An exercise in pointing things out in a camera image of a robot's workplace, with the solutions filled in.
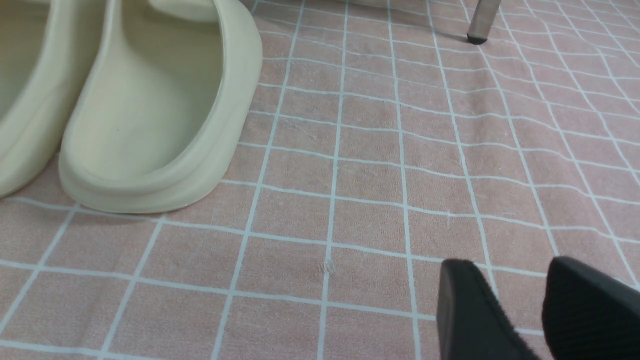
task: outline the rubber foot cap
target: rubber foot cap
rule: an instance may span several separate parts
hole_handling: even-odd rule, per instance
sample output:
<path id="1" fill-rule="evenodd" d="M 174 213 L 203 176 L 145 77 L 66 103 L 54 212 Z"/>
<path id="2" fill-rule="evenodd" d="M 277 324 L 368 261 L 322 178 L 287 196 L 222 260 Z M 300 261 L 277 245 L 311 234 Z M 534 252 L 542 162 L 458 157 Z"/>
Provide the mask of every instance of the rubber foot cap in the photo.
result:
<path id="1" fill-rule="evenodd" d="M 485 38 L 477 38 L 477 37 L 472 37 L 471 35 L 467 34 L 467 39 L 469 40 L 469 42 L 471 44 L 474 45 L 481 45 L 484 44 L 486 42 L 487 39 Z"/>

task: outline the pink carpet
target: pink carpet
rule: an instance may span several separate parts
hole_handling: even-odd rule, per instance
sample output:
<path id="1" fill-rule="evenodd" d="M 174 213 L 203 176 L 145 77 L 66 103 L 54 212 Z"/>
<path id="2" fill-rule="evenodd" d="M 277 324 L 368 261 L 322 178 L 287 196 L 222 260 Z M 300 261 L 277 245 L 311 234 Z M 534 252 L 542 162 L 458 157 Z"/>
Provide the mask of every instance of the pink carpet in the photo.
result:
<path id="1" fill-rule="evenodd" d="M 245 5 L 262 77 L 209 196 L 107 215 L 54 160 L 0 202 L 0 359 L 438 359 L 445 258 L 548 359 L 554 255 L 638 288 L 638 0 L 504 0 L 480 47 L 474 0 Z"/>

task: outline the slipper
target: slipper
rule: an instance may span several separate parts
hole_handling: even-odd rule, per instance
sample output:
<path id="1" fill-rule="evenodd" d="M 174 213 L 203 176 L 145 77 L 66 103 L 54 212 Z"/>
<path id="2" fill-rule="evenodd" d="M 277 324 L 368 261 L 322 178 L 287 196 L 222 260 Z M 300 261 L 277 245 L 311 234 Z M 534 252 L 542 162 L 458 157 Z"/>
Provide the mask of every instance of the slipper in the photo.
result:
<path id="1" fill-rule="evenodd" d="M 538 359 L 469 260 L 442 262 L 436 322 L 443 360 Z"/>
<path id="2" fill-rule="evenodd" d="M 238 0 L 108 0 L 62 141 L 63 188 L 112 213 L 200 200 L 227 171 L 261 66 L 260 35 Z"/>
<path id="3" fill-rule="evenodd" d="M 542 326 L 556 359 L 640 359 L 640 293 L 568 256 L 549 265 Z"/>
<path id="4" fill-rule="evenodd" d="M 0 197 L 46 166 L 98 48 L 103 0 L 0 2 Z"/>

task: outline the cream slipper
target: cream slipper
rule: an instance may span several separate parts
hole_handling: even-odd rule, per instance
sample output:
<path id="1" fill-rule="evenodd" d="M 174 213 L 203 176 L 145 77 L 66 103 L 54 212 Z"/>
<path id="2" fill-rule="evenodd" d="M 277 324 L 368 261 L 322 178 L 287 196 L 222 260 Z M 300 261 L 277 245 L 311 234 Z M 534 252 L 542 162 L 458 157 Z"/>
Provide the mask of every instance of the cream slipper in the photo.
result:
<path id="1" fill-rule="evenodd" d="M 98 52 L 104 5 L 0 1 L 0 197 L 56 152 Z"/>
<path id="2" fill-rule="evenodd" d="M 261 66 L 260 35 L 238 0 L 108 0 L 62 141 L 65 191 L 114 213 L 200 200 L 227 171 Z"/>

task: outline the metal chair leg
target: metal chair leg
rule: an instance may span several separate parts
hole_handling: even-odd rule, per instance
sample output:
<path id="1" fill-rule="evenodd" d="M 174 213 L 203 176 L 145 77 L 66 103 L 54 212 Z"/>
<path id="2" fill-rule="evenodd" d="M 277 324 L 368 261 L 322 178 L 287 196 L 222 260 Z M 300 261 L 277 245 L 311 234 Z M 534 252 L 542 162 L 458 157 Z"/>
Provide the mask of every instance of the metal chair leg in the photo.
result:
<path id="1" fill-rule="evenodd" d="M 476 12 L 467 32 L 467 39 L 471 44 L 480 45 L 486 42 L 500 2 L 501 0 L 478 0 Z"/>

